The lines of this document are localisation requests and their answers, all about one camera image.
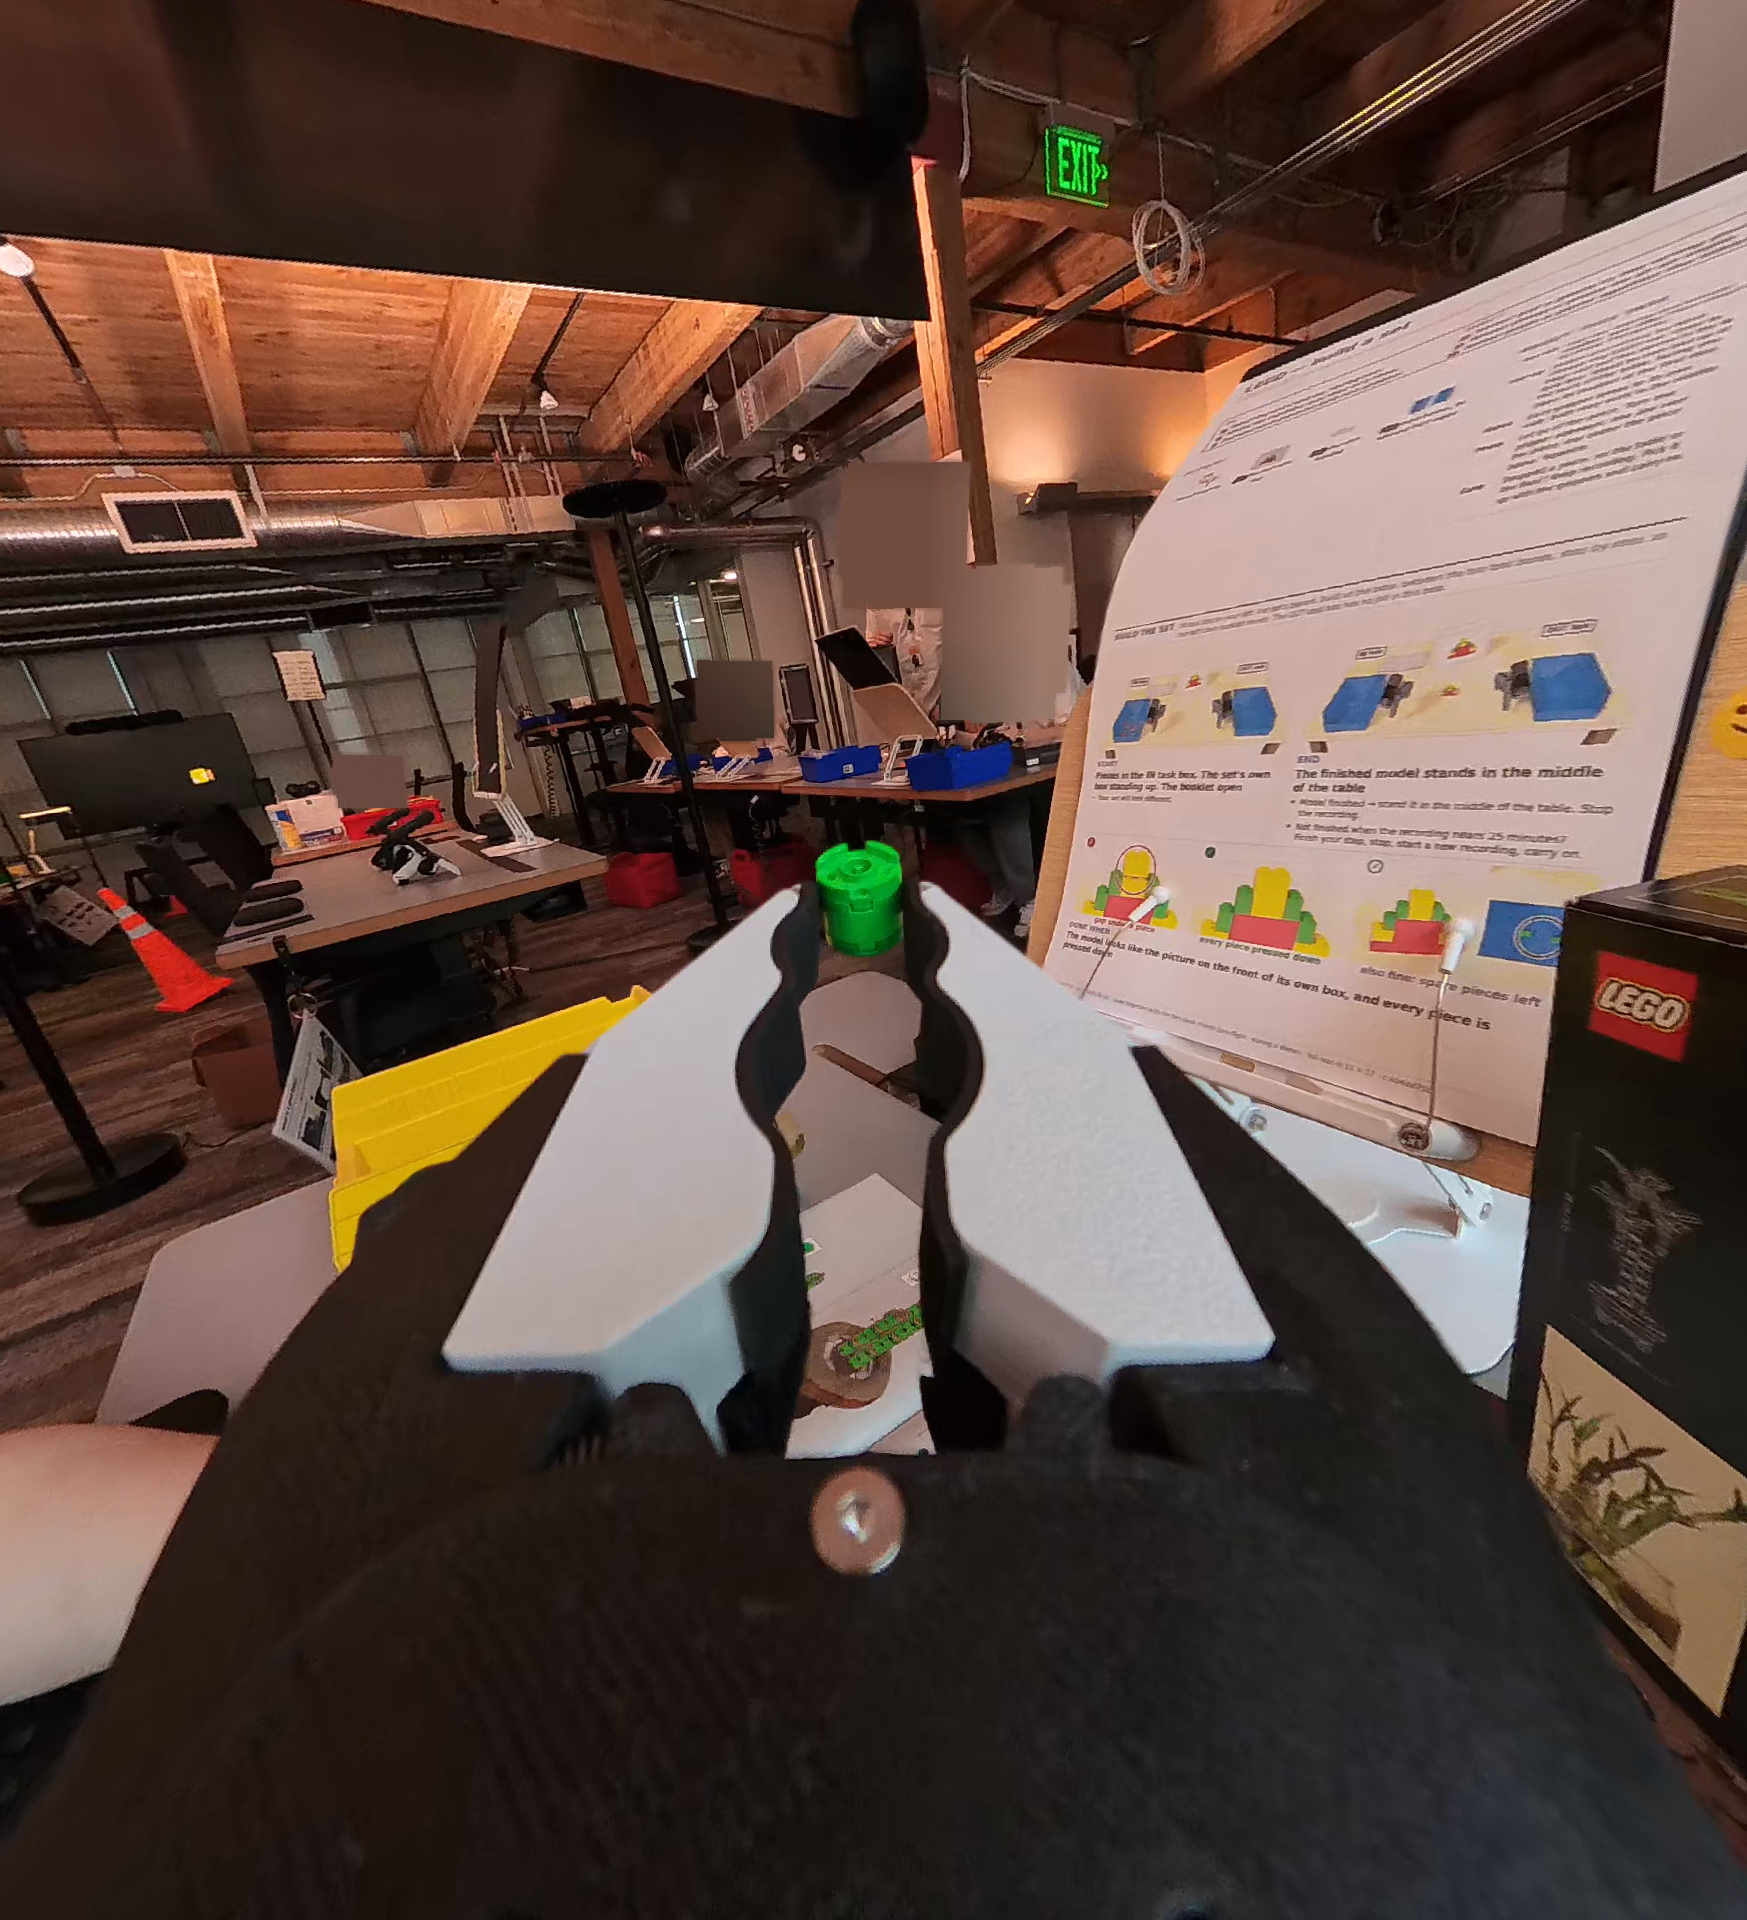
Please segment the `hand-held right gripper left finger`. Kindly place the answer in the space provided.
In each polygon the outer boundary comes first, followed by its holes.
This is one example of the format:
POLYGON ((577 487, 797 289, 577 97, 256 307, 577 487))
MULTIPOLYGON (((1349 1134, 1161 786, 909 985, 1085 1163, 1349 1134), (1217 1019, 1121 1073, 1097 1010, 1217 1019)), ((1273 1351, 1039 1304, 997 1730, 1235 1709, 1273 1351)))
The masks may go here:
POLYGON ((453 1372, 671 1386, 717 1449, 787 1449, 811 1311, 779 1114, 821 948, 817 887, 783 887, 593 1044, 447 1332, 453 1372))

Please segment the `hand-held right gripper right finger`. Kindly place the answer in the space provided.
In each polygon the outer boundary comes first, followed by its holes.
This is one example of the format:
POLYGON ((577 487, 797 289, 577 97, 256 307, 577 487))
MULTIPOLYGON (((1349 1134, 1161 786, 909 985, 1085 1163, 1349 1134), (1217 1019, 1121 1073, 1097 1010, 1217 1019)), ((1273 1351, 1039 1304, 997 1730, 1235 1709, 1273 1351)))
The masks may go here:
POLYGON ((1045 1380, 1255 1363, 1271 1325, 1125 1033, 907 884, 935 1132, 919 1282, 933 1451, 1003 1443, 1045 1380))

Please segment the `yellow plastic bin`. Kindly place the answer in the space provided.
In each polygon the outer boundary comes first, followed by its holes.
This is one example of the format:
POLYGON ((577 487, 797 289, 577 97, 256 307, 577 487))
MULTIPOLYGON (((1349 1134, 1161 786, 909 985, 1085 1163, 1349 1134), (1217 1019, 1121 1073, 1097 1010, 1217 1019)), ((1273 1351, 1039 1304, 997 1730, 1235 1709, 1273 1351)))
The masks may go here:
POLYGON ((453 1159, 555 1060, 585 1054, 643 1005, 597 995, 399 1067, 342 1082, 332 1119, 330 1236, 336 1272, 353 1256, 361 1216, 429 1166, 453 1159))

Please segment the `green round toy brick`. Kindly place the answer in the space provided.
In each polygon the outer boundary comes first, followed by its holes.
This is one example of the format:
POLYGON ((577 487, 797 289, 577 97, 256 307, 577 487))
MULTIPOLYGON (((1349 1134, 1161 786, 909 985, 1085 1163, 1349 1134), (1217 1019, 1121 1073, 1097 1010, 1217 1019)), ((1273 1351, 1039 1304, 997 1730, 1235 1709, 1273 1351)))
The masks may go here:
POLYGON ((845 956, 867 958, 903 937, 903 861, 881 838, 861 846, 829 843, 815 860, 825 937, 845 956))

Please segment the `white instruction booklet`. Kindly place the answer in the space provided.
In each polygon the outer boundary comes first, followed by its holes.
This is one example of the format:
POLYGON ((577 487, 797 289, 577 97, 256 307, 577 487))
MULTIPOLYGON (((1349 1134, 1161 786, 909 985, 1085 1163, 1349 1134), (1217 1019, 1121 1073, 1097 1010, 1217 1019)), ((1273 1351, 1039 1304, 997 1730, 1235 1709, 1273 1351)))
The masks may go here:
POLYGON ((919 1206, 869 1174, 799 1219, 811 1329, 787 1458, 931 1451, 919 1206))

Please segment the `white book stand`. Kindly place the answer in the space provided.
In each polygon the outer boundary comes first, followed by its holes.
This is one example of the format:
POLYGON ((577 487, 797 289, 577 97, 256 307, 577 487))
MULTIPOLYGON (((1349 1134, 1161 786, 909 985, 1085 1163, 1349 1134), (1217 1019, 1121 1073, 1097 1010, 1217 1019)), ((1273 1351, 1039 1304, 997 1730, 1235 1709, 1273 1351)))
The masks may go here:
POLYGON ((1407 948, 1325 935, 1287 870, 1179 891, 1141 838, 1089 846, 1049 968, 1157 1048, 1375 1253, 1461 1372, 1505 1391, 1527 1201, 1479 1132, 1437 1114, 1473 932, 1431 891, 1381 920, 1407 948))

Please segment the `grey work table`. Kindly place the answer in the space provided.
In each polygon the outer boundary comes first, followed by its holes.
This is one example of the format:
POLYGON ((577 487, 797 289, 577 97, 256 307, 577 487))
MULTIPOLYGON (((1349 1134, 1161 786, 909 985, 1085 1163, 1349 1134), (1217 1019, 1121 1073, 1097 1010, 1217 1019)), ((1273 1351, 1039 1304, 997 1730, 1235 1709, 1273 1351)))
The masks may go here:
POLYGON ((298 867, 304 912, 296 920, 228 930, 214 964, 254 977, 282 1073, 296 1045, 292 989, 312 982, 318 958, 359 968, 407 948, 445 958, 461 935, 509 921, 607 867, 605 853, 563 842, 491 858, 473 839, 447 833, 433 848, 453 874, 395 880, 365 850, 314 860, 298 867))

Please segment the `brown cardboard box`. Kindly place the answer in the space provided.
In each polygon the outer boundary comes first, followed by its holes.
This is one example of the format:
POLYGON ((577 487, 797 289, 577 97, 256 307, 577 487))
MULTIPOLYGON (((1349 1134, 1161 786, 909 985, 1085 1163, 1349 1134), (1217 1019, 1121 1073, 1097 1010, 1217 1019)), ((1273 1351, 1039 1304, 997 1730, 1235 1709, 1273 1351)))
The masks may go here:
POLYGON ((192 1045, 192 1071, 228 1127, 272 1127, 282 1098, 282 1067, 268 1019, 256 1015, 204 1030, 192 1045))

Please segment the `long work table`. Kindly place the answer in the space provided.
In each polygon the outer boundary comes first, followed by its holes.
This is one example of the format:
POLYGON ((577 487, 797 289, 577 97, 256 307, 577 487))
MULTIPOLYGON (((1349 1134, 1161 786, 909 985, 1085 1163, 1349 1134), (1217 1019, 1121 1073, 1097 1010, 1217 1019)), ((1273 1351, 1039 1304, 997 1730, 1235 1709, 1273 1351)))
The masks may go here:
POLYGON ((965 816, 991 810, 1011 795, 1049 795, 1057 764, 1015 766, 999 780, 955 787, 913 787, 905 780, 695 780, 703 810, 739 814, 757 799, 767 804, 819 804, 821 810, 965 816))

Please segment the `black office chair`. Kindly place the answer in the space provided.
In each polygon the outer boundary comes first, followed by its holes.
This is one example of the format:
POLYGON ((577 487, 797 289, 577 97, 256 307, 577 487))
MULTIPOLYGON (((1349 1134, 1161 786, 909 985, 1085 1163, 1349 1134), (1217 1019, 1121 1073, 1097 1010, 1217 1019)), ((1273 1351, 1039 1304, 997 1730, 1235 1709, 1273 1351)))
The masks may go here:
POLYGON ((230 805, 192 807, 136 850, 166 893, 218 939, 310 920, 304 886, 274 875, 272 851, 230 805))

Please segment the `orange traffic cone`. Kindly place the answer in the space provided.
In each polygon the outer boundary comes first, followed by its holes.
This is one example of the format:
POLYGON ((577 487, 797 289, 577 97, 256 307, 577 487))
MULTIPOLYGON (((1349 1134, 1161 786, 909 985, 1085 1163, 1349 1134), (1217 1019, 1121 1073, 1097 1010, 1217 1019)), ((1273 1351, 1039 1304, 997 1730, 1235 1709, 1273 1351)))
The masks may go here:
POLYGON ((114 916, 136 959, 148 971, 160 995, 160 1011, 190 1013, 234 989, 230 976, 210 971, 122 893, 100 886, 96 898, 114 916))

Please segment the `black monitor screen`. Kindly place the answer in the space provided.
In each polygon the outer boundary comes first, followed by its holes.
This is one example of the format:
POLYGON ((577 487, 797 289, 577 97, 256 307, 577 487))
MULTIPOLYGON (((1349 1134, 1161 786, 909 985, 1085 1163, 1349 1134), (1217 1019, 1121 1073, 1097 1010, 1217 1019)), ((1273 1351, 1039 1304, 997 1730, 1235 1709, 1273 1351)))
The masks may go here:
POLYGON ((216 807, 262 807, 268 786, 224 712, 102 732, 24 738, 46 804, 68 805, 90 835, 180 827, 216 807))

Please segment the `white instruction sheet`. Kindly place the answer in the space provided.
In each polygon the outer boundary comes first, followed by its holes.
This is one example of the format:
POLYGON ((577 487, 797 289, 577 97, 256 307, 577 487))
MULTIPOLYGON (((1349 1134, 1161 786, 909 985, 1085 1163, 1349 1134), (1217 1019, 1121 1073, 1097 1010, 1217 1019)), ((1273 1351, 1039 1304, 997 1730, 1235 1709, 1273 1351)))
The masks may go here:
POLYGON ((1249 371, 1111 593, 1045 968, 1331 1121, 1531 1143, 1747 549, 1747 156, 1249 371))

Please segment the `ceiling air vent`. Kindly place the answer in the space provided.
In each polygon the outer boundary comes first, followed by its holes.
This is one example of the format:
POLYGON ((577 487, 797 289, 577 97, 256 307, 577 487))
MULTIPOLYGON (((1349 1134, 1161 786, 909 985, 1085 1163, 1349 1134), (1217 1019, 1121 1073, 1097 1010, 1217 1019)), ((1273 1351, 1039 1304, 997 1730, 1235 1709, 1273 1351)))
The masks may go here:
POLYGON ((104 492, 102 508, 132 558, 234 553, 260 545, 238 492, 104 492))

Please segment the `silver air duct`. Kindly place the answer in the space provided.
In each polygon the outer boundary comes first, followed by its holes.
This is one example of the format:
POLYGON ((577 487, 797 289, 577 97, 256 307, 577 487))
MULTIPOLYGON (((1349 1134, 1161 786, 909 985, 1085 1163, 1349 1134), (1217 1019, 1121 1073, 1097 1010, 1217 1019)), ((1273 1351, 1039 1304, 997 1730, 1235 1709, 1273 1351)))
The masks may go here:
POLYGON ((365 548, 393 539, 385 528, 332 512, 252 516, 260 545, 214 553, 130 556, 100 502, 10 502, 0 508, 0 567, 54 569, 116 562, 246 559, 260 553, 312 553, 365 548))
POLYGON ((833 313, 807 323, 701 419, 685 482, 721 489, 805 452, 807 430, 859 388, 901 343, 911 319, 833 313))

